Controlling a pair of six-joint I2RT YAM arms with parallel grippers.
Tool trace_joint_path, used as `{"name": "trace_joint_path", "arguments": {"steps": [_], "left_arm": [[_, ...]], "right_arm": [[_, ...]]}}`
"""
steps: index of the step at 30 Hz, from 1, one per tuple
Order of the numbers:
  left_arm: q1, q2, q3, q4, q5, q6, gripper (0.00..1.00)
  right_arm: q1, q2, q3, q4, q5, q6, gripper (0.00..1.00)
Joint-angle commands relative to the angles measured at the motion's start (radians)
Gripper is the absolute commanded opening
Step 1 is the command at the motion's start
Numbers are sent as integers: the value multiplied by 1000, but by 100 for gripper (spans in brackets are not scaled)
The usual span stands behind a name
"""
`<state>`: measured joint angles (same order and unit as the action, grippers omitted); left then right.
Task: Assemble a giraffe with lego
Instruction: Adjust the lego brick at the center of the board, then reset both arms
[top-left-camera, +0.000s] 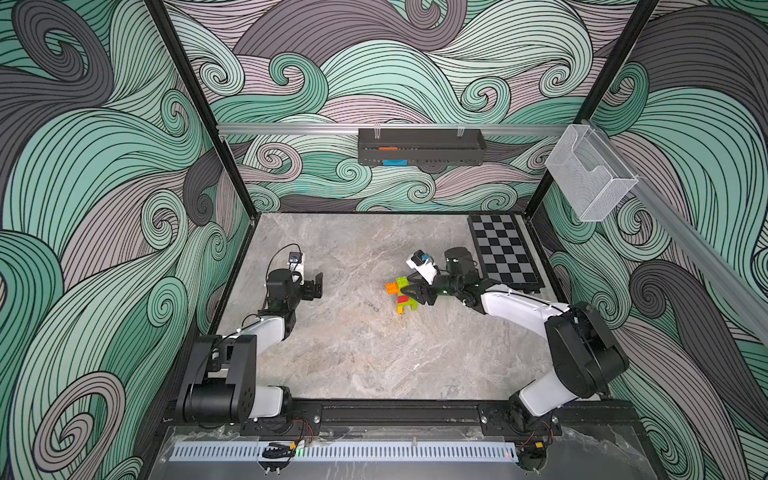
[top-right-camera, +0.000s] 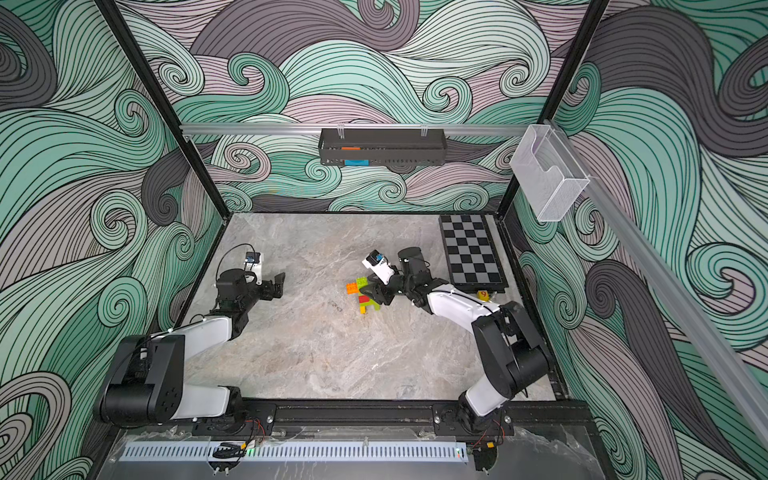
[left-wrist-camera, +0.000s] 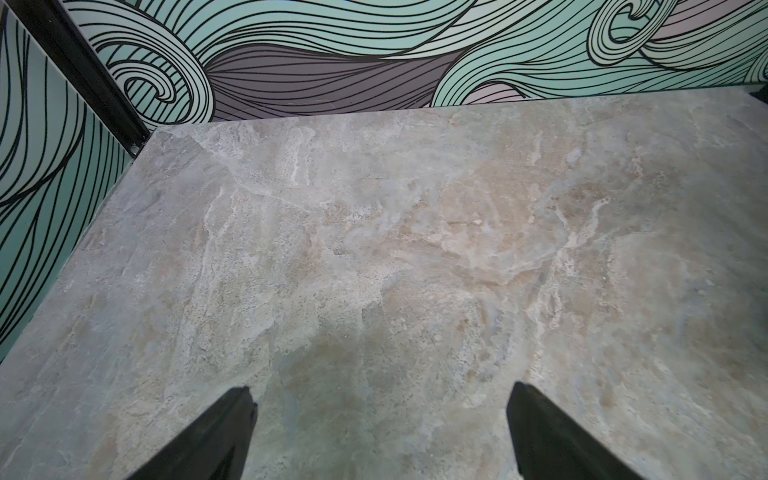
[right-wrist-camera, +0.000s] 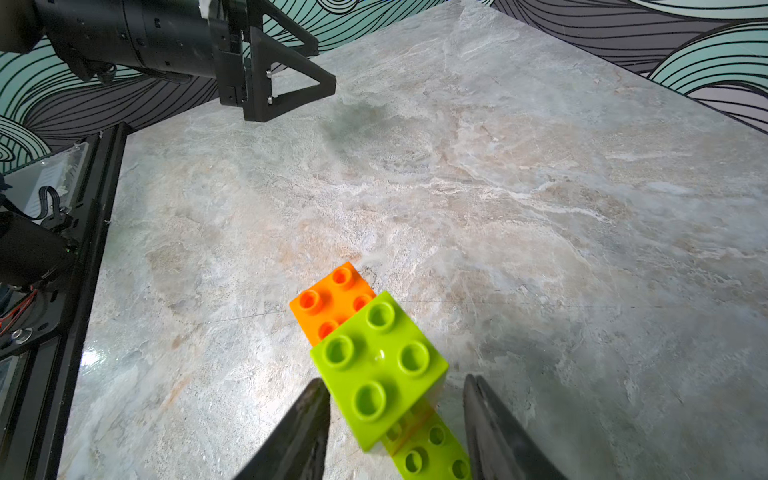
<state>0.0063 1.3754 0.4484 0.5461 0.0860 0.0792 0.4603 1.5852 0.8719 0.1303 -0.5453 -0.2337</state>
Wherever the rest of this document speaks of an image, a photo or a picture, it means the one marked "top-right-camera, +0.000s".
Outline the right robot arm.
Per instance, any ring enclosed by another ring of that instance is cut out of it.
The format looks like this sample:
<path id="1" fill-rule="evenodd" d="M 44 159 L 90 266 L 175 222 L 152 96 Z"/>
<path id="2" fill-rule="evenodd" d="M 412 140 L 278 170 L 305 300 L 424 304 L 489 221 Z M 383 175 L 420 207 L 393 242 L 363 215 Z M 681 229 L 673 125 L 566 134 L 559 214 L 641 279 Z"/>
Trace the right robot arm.
<path id="1" fill-rule="evenodd" d="M 525 307 L 481 300 L 434 277 L 418 247 L 401 250 L 398 259 L 396 267 L 379 251 L 371 251 L 362 260 L 370 275 L 361 292 L 379 305 L 403 296 L 473 335 L 483 375 L 460 396 L 467 420 L 488 417 L 548 374 L 552 355 Z"/>

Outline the green square lego brick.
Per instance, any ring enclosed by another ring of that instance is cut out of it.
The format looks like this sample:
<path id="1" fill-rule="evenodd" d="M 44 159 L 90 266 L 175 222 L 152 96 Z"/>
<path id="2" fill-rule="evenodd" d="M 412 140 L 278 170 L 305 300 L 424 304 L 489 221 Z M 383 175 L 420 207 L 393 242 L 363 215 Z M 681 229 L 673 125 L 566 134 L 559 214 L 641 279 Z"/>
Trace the green square lego brick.
<path id="1" fill-rule="evenodd" d="M 366 313 L 367 313 L 369 310 L 373 310 L 373 311 L 379 311 L 379 310 L 381 309 L 381 306 L 380 306 L 378 303 L 376 303 L 376 302 L 374 302 L 374 301 L 372 301 L 372 300 L 370 300 L 369 302 L 367 302 L 367 303 L 365 303 L 365 304 L 360 304 L 360 303 L 359 303 L 359 308 L 360 308 L 361 306 L 365 306 L 365 307 L 366 307 Z"/>

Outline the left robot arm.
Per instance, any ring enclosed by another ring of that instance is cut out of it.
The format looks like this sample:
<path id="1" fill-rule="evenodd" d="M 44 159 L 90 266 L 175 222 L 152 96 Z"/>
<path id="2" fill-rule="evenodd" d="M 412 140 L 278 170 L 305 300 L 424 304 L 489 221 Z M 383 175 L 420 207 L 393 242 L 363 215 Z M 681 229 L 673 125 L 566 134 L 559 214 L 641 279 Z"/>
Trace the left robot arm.
<path id="1" fill-rule="evenodd" d="M 136 428 L 182 420 L 244 416 L 242 395 L 234 386 L 199 386 L 187 381 L 185 365 L 203 352 L 238 338 L 260 301 L 283 296 L 286 274 L 263 280 L 244 269 L 229 269 L 216 280 L 214 308 L 200 320 L 153 335 L 120 340 L 100 395 L 96 420 Z"/>

